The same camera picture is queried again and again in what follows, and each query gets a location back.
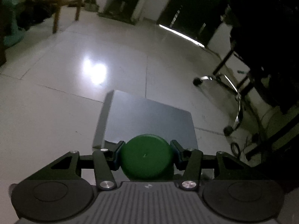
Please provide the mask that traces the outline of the grey box lid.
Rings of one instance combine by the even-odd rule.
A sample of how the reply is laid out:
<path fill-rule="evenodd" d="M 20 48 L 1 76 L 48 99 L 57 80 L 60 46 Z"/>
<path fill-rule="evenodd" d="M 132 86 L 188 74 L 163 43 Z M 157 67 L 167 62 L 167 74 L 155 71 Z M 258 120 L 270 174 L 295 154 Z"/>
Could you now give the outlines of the grey box lid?
<path fill-rule="evenodd" d="M 105 141 L 128 142 L 144 134 L 159 136 L 166 142 L 176 140 L 185 149 L 198 148 L 190 112 L 119 90 L 108 92 L 92 148 L 103 148 Z"/>

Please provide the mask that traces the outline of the office chair chrome base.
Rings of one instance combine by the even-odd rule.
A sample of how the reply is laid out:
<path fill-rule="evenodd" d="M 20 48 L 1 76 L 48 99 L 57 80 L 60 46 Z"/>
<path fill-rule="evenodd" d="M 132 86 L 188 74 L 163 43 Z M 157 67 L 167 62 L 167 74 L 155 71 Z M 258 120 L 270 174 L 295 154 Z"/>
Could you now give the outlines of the office chair chrome base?
<path fill-rule="evenodd" d="M 228 116 L 228 125 L 223 134 L 231 136 L 241 125 L 244 113 L 241 94 L 235 84 L 223 73 L 195 77 L 193 85 L 206 96 L 215 107 Z"/>

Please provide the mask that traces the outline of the broom with dustpan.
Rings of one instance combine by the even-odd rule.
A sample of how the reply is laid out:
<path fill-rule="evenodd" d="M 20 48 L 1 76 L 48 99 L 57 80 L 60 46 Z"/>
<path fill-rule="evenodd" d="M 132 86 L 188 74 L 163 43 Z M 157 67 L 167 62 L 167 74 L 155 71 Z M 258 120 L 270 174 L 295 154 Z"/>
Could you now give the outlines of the broom with dustpan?
<path fill-rule="evenodd" d="M 84 0 L 84 9 L 89 12 L 97 12 L 97 0 Z"/>

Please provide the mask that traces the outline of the teal floor fan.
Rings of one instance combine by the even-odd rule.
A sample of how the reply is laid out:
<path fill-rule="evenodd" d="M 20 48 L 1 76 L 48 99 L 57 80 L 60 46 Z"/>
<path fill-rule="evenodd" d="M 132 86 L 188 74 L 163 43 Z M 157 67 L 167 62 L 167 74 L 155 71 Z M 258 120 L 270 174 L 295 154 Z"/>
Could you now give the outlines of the teal floor fan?
<path fill-rule="evenodd" d="M 17 25 L 16 13 L 20 0 L 2 0 L 4 9 L 4 48 L 8 49 L 22 41 L 25 29 Z"/>

